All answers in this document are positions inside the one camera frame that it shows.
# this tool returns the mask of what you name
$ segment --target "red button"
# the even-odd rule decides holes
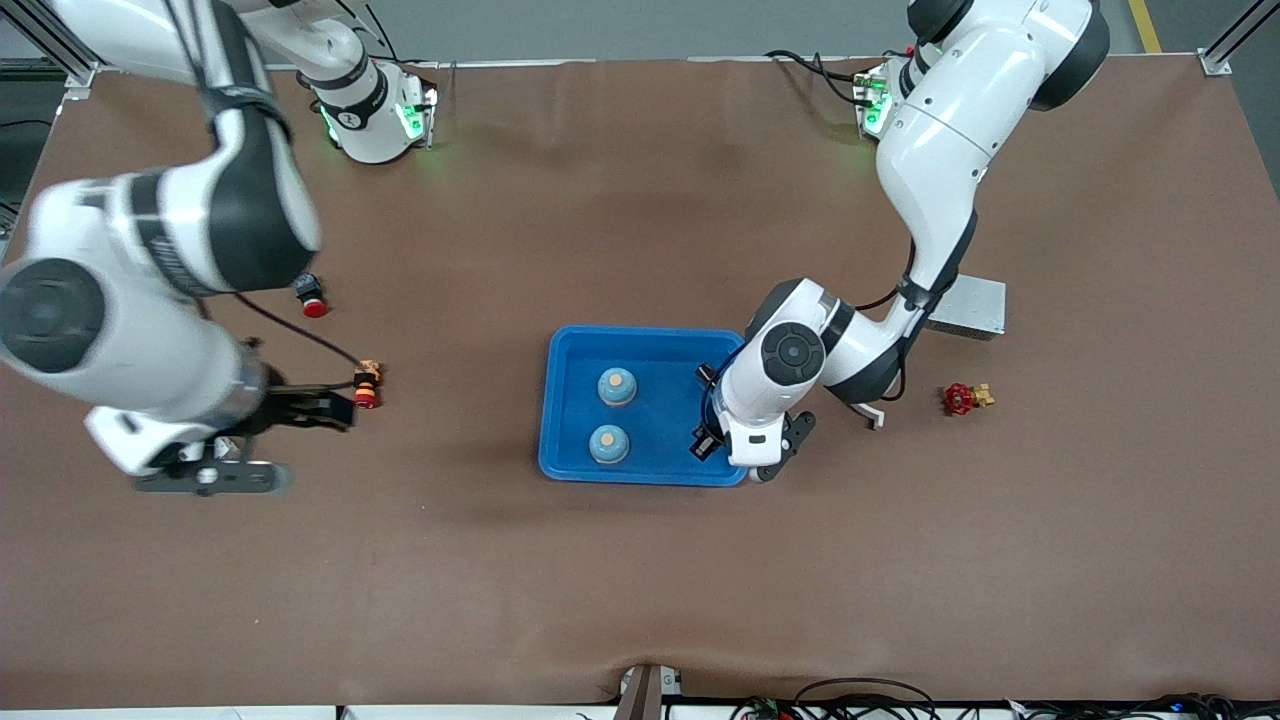
[[[356,407],[372,410],[374,407],[378,407],[378,393],[364,387],[356,388],[355,404]]]
[[[302,301],[302,314],[307,318],[324,318],[329,314],[329,306],[324,304],[324,300],[312,297]]]

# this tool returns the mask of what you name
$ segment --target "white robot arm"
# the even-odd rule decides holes
[[[360,37],[333,19],[334,0],[224,0],[253,38],[298,67],[319,97],[330,140],[360,163],[389,163],[430,146],[436,91],[389,61],[370,59]],[[348,8],[361,8],[352,0]],[[55,0],[86,45],[137,74],[191,83],[164,0]]]
[[[44,191],[26,254],[0,270],[0,356],[99,405],[86,425],[122,470],[189,488],[201,470],[219,471],[200,452],[216,436],[280,423],[346,429],[352,409],[332,392],[282,387],[193,309],[204,296],[288,287],[320,249],[320,228],[244,26],[221,3],[172,5],[172,29],[151,36],[154,65],[140,68],[195,68],[151,74],[197,83],[216,149],[189,165]],[[255,492],[280,479],[261,465],[246,473]]]
[[[876,90],[863,127],[879,138],[876,169],[911,231],[914,261],[879,322],[810,279],[774,287],[746,345],[709,378],[692,448],[699,457],[723,443],[730,462],[771,479],[803,439],[788,434],[787,411],[814,384],[846,405],[879,400],[959,274],[987,165],[1028,108],[1070,100],[1110,47],[1089,0],[914,0],[908,18],[920,38],[916,54],[859,82]]]

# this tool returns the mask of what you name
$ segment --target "gray floor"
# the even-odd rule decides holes
[[[1251,4],[1251,0],[1147,0],[1166,53],[1204,47]],[[1280,15],[1274,15],[1235,51],[1231,69],[1235,95],[1271,173],[1271,184],[1280,193]]]
[[[401,58],[541,60],[879,55],[913,41],[902,0],[379,0]],[[1112,53],[1140,53],[1126,0],[1102,0]]]
[[[60,82],[0,82],[0,124],[52,120],[61,97]],[[47,136],[49,128],[42,124],[0,128],[0,202],[22,204]]]

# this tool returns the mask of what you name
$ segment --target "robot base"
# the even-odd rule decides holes
[[[365,127],[347,127],[344,122],[358,123],[360,119],[353,117],[348,120],[346,113],[332,118],[323,108],[317,110],[329,126],[329,141],[352,160],[367,165],[398,160],[415,147],[430,149],[435,141],[435,106],[439,100],[435,85],[392,63],[375,61],[375,65],[385,77],[389,91]]]

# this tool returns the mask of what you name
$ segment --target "brown table mat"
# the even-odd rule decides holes
[[[817,391],[780,480],[700,491],[543,478],[547,343],[740,331],[804,274],[883,295],[908,236],[847,108],[764,63],[425,74],[439,145],[387,167],[278,78],[335,307],[306,327],[388,365],[348,436],[264,436],[287,493],[137,495],[87,406],[0,372],[0,705],[584,702],[640,661],[690,693],[1280,694],[1280,204],[1229,81],[1115,58],[1027,118],[963,266],[1009,283],[1009,334],[925,334],[886,430]],[[189,88],[104,74],[36,184],[206,151]],[[212,309],[294,382],[347,375]],[[943,416],[957,380],[997,405]]]

